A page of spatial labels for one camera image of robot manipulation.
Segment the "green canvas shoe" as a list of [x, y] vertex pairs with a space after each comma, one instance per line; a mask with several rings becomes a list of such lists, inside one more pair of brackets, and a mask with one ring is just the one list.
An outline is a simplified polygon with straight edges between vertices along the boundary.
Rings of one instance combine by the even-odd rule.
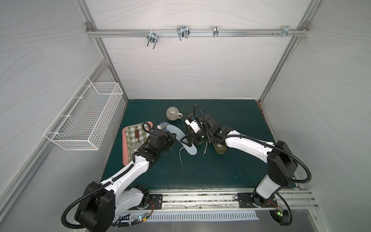
[[224, 155], [227, 151], [227, 147], [222, 144], [213, 144], [213, 146], [218, 155]]
[[179, 150], [179, 158], [182, 166], [183, 166], [183, 161], [181, 158], [182, 149], [185, 149], [191, 156], [195, 156], [197, 154], [196, 146], [200, 146], [204, 143], [202, 139], [197, 137], [196, 133], [194, 132], [193, 128], [190, 125], [190, 123], [194, 121], [193, 114], [189, 114], [185, 121], [187, 125], [188, 134], [183, 135], [181, 137], [180, 143], [183, 147]]

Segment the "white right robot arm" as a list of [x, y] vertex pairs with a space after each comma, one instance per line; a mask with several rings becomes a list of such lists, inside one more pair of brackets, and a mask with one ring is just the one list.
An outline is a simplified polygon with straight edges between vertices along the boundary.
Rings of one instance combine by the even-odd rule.
[[210, 115], [202, 119], [189, 115], [185, 122], [188, 127], [186, 139], [192, 144], [209, 142], [219, 155], [225, 154], [227, 148], [234, 148], [267, 164], [268, 173], [248, 197], [257, 207], [263, 207], [277, 191], [294, 182], [292, 178], [300, 162], [285, 142], [265, 142], [228, 127], [219, 127]]

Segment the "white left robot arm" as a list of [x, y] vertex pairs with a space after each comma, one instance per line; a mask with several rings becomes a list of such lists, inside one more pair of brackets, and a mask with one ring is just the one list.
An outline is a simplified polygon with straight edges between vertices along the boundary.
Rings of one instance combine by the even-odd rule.
[[121, 226], [114, 219], [122, 212], [136, 207], [146, 207], [149, 192], [142, 187], [126, 188], [140, 175], [144, 174], [160, 158], [163, 151], [176, 141], [176, 134], [158, 127], [143, 124], [149, 134], [141, 143], [139, 133], [135, 133], [135, 143], [131, 147], [131, 161], [112, 177], [97, 183], [91, 182], [84, 195], [72, 203], [62, 215], [62, 223], [73, 229], [91, 232], [105, 232], [110, 226]]

